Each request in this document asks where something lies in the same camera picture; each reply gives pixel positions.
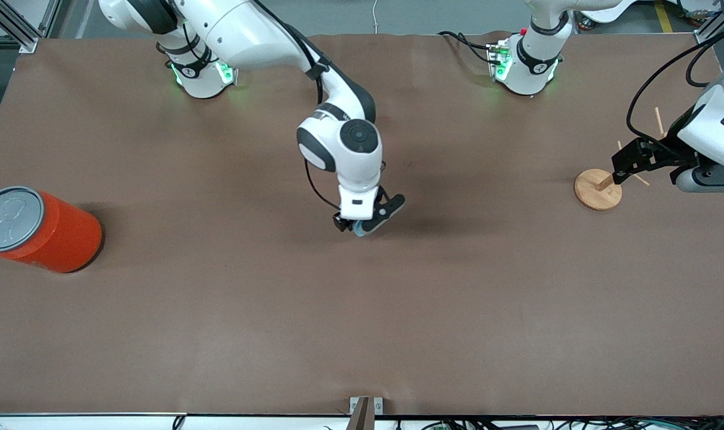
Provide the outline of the aluminium frame post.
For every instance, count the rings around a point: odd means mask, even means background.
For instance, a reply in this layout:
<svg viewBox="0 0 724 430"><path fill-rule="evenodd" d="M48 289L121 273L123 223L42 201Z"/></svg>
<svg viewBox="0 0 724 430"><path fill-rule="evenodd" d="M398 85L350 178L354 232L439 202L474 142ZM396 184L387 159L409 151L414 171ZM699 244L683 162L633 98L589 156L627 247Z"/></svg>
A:
<svg viewBox="0 0 724 430"><path fill-rule="evenodd" d="M696 41L704 42L724 31L723 0L676 0L685 17L698 22L694 30Z"/></svg>
<svg viewBox="0 0 724 430"><path fill-rule="evenodd" d="M53 35L64 1L0 0L0 49L33 54L40 40Z"/></svg>

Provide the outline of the metal bracket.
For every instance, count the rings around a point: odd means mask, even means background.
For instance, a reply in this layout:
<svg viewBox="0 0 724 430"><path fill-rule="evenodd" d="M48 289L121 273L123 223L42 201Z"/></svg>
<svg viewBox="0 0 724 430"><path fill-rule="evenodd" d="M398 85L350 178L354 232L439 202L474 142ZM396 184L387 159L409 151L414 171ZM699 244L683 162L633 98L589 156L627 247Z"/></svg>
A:
<svg viewBox="0 0 724 430"><path fill-rule="evenodd" d="M383 397L351 397L346 430L375 430L376 417L384 413Z"/></svg>

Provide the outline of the wooden cup stand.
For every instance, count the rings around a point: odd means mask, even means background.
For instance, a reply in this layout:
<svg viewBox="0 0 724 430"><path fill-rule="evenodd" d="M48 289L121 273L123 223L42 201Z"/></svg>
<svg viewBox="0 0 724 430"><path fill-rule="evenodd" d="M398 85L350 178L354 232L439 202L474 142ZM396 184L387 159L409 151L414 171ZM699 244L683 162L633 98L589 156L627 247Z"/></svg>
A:
<svg viewBox="0 0 724 430"><path fill-rule="evenodd" d="M622 149L618 141L618 150ZM622 200L622 185L615 185L612 180L612 173L599 168L591 168L582 171L574 180L574 194L577 200L584 206L594 211L608 211L618 206ZM649 183L640 177L629 177L638 179L647 187Z"/></svg>

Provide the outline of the orange can with grey lid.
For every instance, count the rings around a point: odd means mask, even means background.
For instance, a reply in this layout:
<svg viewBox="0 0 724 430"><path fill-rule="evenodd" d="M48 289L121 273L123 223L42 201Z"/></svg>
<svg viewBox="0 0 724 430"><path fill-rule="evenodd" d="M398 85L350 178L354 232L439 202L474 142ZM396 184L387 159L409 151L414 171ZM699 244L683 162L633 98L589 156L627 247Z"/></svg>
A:
<svg viewBox="0 0 724 430"><path fill-rule="evenodd" d="M99 220L53 194L0 189L0 258L54 273L86 267L103 243Z"/></svg>

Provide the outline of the brown table cover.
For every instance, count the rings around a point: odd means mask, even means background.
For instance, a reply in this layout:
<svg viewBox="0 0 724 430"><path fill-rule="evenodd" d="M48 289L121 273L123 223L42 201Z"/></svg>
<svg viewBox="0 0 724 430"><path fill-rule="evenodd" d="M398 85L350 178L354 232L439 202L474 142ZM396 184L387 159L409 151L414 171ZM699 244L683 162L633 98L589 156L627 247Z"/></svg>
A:
<svg viewBox="0 0 724 430"><path fill-rule="evenodd" d="M724 193L665 170L619 206L577 174L627 143L682 33L573 36L534 98L440 36L316 36L373 93L405 207L343 234L312 193L291 66L184 93L152 41L46 40L0 109L0 189L100 220L58 275L0 258L0 413L724 414Z"/></svg>

